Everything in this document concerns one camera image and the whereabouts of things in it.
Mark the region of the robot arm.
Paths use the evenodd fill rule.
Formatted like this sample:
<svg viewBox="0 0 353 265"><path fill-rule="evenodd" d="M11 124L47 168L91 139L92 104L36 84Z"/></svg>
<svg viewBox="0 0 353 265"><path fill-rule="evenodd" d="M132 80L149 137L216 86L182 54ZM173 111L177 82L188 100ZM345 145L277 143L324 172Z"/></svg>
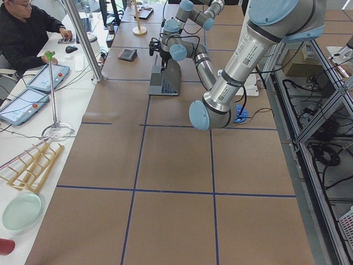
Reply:
<svg viewBox="0 0 353 265"><path fill-rule="evenodd" d="M186 58L196 60L198 56L207 54L207 48L201 44L200 40L193 43L186 41L185 36L181 36L188 20L196 23L201 29L209 31L214 24L215 17L224 9L224 1L202 1L202 3L208 5L204 12L194 7L192 1L181 1L176 16L165 21L159 44L159 54L165 62L170 59L174 61L182 61Z"/></svg>
<svg viewBox="0 0 353 265"><path fill-rule="evenodd" d="M235 94L270 47L280 42L313 40L322 35L326 1L250 1L247 32L229 62L218 75L206 48L183 40L180 35L187 20L210 30L214 19L225 7L224 1L203 1L202 12L192 1L181 1L174 18L164 23L160 40L150 41L149 52L159 52L162 61L194 60L195 68L206 92L191 103L189 120L198 130L220 129L236 118Z"/></svg>

